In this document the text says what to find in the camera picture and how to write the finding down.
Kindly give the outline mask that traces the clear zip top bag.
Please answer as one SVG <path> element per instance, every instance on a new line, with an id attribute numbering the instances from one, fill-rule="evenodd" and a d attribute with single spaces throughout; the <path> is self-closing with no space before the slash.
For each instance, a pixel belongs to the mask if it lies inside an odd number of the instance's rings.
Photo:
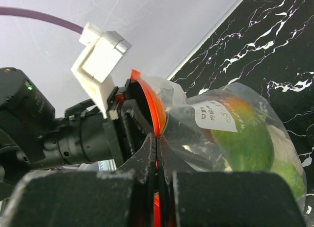
<path id="1" fill-rule="evenodd" d="M 240 83 L 187 98 L 133 70 L 156 139 L 157 227 L 303 227 L 306 177 L 283 123 Z"/>

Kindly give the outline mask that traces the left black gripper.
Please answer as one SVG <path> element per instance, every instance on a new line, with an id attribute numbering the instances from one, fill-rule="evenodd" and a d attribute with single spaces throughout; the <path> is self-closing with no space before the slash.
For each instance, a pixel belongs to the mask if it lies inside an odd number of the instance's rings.
<path id="1" fill-rule="evenodd" d="M 94 163 L 113 159 L 121 166 L 152 132 L 152 117 L 140 84 L 128 79 L 114 87 L 108 99 L 107 118 L 91 100 L 65 110 L 43 139 L 43 167 Z"/>

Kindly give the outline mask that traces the orange fake mango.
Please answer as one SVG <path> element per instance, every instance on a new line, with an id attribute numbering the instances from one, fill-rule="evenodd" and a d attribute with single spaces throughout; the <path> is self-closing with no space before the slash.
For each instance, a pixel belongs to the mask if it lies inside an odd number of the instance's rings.
<path id="1" fill-rule="evenodd" d="M 262 121 L 252 105 L 238 97 L 224 97 L 218 102 L 230 112 L 237 131 L 212 130 L 212 137 L 217 144 L 238 144 L 269 139 L 265 122 Z"/>

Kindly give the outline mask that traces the green fake apple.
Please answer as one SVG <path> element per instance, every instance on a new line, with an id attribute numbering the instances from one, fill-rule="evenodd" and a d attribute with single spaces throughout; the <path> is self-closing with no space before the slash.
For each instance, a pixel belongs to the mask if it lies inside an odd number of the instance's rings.
<path id="1" fill-rule="evenodd" d="M 299 160 L 294 165 L 275 158 L 274 146 L 268 140 L 219 145 L 232 171 L 273 172 L 280 175 L 292 190 L 296 200 L 306 192 L 304 169 Z"/>

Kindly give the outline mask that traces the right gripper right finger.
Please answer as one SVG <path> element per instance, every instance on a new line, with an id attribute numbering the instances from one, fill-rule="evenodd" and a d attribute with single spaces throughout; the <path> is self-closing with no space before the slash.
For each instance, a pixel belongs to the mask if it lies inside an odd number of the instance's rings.
<path id="1" fill-rule="evenodd" d="M 197 172 L 156 141 L 157 220 L 163 227 L 303 227 L 287 183 L 275 173 Z"/>

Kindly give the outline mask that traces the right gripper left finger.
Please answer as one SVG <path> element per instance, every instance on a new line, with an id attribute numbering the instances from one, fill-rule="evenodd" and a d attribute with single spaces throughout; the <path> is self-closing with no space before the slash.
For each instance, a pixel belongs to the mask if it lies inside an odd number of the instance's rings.
<path id="1" fill-rule="evenodd" d="M 24 176 L 3 227 L 151 227 L 156 139 L 113 172 L 37 172 Z"/>

